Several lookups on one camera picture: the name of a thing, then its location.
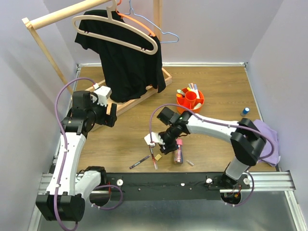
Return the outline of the pink lidded pen tube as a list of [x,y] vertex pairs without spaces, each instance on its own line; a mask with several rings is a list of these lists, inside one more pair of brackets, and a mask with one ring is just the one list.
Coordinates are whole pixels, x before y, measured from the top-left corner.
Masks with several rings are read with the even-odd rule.
[[182,164],[183,163],[183,154],[182,154],[182,139],[176,139],[177,149],[174,151],[174,163]]

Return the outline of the small orange eraser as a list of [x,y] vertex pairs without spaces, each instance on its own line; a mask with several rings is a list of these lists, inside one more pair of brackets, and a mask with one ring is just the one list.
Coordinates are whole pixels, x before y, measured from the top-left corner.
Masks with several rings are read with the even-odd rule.
[[162,156],[160,154],[158,154],[156,157],[155,157],[155,160],[159,160]]

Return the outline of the dark purple pen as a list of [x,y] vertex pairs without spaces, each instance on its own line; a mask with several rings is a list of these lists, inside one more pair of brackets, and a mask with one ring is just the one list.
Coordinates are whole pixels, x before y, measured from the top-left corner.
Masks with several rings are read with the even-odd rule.
[[135,163],[135,164],[131,165],[131,166],[129,167],[129,169],[133,169],[133,168],[135,168],[136,166],[138,166],[139,164],[141,164],[142,162],[144,162],[145,160],[147,160],[149,157],[150,157],[150,155],[148,155],[148,156],[144,157],[143,159],[141,159],[141,160],[140,160],[140,161],[138,161],[137,163]]

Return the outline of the red clear pen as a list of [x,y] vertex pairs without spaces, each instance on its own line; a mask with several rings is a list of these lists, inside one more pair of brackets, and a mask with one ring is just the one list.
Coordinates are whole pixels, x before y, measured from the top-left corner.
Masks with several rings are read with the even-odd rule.
[[153,160],[153,163],[154,163],[154,168],[155,168],[155,170],[158,170],[158,165],[157,165],[156,159],[154,157],[153,148],[150,145],[149,145],[149,150],[150,150],[151,157],[152,157],[152,160]]

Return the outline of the orange round pen organizer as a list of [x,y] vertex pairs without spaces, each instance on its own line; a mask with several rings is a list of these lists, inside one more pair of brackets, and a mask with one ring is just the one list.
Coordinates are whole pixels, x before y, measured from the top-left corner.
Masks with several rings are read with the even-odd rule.
[[[187,89],[181,90],[185,93],[185,95],[182,98],[176,97],[177,104],[180,106],[184,106],[195,113],[199,113],[205,102],[203,93],[199,90],[200,99],[197,99],[196,93],[194,91],[188,91]],[[202,106],[199,109],[194,110],[193,108],[197,103],[201,103]]]

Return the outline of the mint green highlighter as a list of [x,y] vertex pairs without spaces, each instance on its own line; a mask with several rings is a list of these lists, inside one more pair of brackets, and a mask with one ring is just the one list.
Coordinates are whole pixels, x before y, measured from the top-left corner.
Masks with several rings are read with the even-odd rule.
[[182,95],[182,96],[185,95],[185,93],[184,93],[182,90],[180,90],[180,89],[177,90],[177,93],[180,94],[180,95]]

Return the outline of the blue capped white marker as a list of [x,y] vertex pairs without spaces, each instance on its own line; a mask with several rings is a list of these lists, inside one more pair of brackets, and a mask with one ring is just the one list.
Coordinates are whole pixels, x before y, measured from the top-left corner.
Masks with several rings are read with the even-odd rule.
[[193,85],[193,89],[194,89],[194,92],[196,93],[197,99],[200,99],[199,90],[196,84]]

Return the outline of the blue glue stick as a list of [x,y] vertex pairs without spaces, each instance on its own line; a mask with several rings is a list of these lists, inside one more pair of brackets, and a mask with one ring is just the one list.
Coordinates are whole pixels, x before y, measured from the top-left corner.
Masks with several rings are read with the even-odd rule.
[[249,112],[250,112],[250,108],[245,107],[241,112],[241,116],[245,117]]

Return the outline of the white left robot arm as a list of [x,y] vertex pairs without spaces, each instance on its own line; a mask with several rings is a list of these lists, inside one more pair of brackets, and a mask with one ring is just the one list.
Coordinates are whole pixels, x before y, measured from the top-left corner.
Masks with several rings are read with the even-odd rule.
[[36,198],[36,206],[48,221],[81,221],[90,193],[108,183],[104,167],[86,168],[80,180],[76,176],[88,133],[96,124],[113,127],[117,120],[117,104],[112,103],[111,110],[107,110],[111,92],[109,87],[101,86],[93,92],[73,93],[72,106],[61,121],[61,146],[52,179],[45,193]]

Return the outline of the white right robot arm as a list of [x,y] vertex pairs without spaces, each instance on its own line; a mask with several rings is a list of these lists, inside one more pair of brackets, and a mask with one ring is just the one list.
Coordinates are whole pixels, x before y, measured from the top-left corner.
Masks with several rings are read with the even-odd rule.
[[158,133],[157,143],[164,154],[177,149],[176,139],[182,134],[203,134],[230,143],[235,157],[218,182],[220,187],[228,189],[239,183],[240,177],[249,167],[257,164],[266,144],[266,138],[246,118],[241,121],[223,121],[188,111],[178,114],[168,107],[164,107],[157,118],[168,126],[166,131]]

